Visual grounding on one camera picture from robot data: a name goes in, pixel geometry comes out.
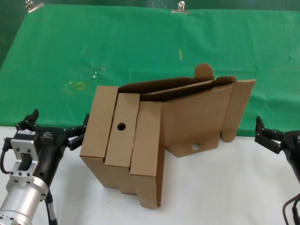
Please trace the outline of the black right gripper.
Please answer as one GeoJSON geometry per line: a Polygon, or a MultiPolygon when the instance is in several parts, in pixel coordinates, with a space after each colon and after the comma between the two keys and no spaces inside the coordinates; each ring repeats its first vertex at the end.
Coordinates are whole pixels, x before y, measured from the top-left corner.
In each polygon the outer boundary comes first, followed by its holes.
{"type": "Polygon", "coordinates": [[[285,153],[286,160],[292,167],[292,170],[300,181],[300,131],[281,132],[275,129],[265,128],[260,116],[256,117],[255,142],[261,146],[279,154],[282,150],[285,153]]]}

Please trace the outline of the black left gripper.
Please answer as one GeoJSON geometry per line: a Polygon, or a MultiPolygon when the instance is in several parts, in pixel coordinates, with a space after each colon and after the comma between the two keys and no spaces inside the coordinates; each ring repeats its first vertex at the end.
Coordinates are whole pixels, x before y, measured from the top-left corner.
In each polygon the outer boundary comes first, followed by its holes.
{"type": "MultiPolygon", "coordinates": [[[[32,130],[39,117],[38,109],[15,125],[17,131],[32,130]]],[[[39,163],[34,176],[40,178],[48,187],[51,186],[59,163],[63,157],[65,148],[75,150],[83,143],[89,114],[87,113],[83,124],[66,130],[55,127],[37,127],[36,132],[40,136],[40,148],[38,152],[39,163]]]]}

